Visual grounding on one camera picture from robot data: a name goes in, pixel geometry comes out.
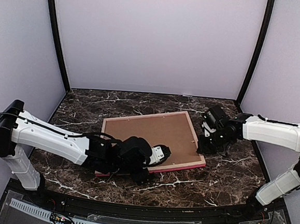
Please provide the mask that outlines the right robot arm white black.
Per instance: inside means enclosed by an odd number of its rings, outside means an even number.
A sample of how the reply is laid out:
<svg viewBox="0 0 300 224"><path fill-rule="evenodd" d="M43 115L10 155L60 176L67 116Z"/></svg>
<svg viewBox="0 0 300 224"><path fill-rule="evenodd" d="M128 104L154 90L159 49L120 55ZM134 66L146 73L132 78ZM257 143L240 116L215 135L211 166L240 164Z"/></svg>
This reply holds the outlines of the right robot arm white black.
<svg viewBox="0 0 300 224"><path fill-rule="evenodd" d="M249 113L229 117L216 105L203 113L201 129L198 153L218 153L238 140L254 141L261 150L270 182L249 196L247 205L241 209L245 220L253 220L263 206L300 189L300 123Z"/></svg>

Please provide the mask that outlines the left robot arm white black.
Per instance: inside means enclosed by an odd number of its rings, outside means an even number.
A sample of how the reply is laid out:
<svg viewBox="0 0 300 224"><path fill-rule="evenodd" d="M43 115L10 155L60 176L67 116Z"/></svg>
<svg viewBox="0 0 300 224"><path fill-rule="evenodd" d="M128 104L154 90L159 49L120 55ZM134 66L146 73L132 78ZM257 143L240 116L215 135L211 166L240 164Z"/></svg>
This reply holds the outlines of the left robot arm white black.
<svg viewBox="0 0 300 224"><path fill-rule="evenodd" d="M25 190L39 205L50 201L45 179L25 155L23 145L61 156L86 169L104 174L127 172L135 182L148 176L148 168L159 163L157 149L143 138L124 141L108 134L76 134L37 119L15 100L0 112L0 158L9 166Z"/></svg>

